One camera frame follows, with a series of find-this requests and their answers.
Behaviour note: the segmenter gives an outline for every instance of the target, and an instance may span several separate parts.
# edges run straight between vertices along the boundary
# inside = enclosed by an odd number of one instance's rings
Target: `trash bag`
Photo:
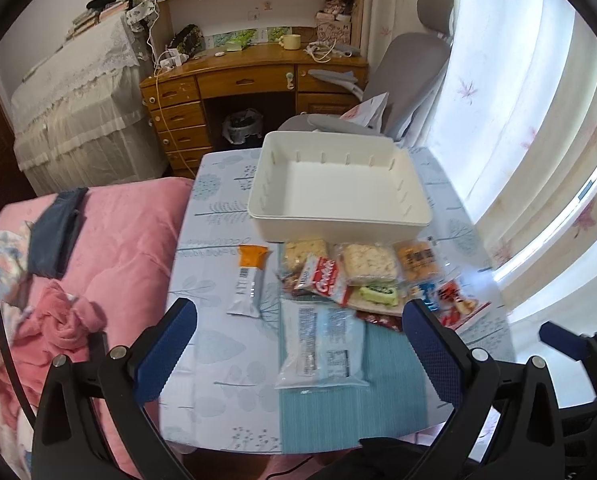
[[[230,114],[223,121],[223,137],[232,144],[243,144],[253,135],[262,136],[262,115],[253,108]]]

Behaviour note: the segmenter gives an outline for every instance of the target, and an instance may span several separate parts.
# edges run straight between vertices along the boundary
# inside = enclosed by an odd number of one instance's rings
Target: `metal screw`
[[[67,357],[65,357],[63,354],[59,354],[56,357],[54,357],[52,359],[52,364],[56,367],[56,368],[60,368],[61,366],[63,366],[65,363],[67,363]]]
[[[532,358],[532,364],[536,366],[536,368],[545,368],[545,360],[543,357],[539,357],[538,355],[535,355]]]
[[[127,346],[115,346],[110,350],[110,357],[114,360],[123,359],[128,354]]]
[[[490,354],[488,354],[485,350],[483,350],[482,348],[474,348],[472,350],[472,357],[474,359],[476,359],[479,362],[485,362],[489,359]]]

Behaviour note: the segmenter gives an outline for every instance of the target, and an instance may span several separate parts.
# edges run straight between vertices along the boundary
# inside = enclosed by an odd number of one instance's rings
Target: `wooden desk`
[[[158,91],[155,77],[143,81],[144,104],[174,174],[191,177],[185,163],[196,170],[206,153],[233,149],[221,134],[228,113],[259,109],[267,133],[302,112],[343,114],[358,104],[345,89],[310,76],[312,69],[352,71],[362,88],[367,81],[367,62],[360,57],[315,63],[303,50],[284,50],[274,43],[190,60],[160,75]]]

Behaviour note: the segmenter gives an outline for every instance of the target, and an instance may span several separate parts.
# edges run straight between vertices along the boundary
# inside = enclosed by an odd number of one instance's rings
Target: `yellow mug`
[[[278,44],[285,50],[299,50],[301,48],[301,35],[300,34],[285,34]]]

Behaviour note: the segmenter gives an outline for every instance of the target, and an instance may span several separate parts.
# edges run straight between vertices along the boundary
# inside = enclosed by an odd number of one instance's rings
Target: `white fabric cover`
[[[146,46],[122,17],[67,43],[14,93],[14,153],[38,195],[162,176],[139,83]]]

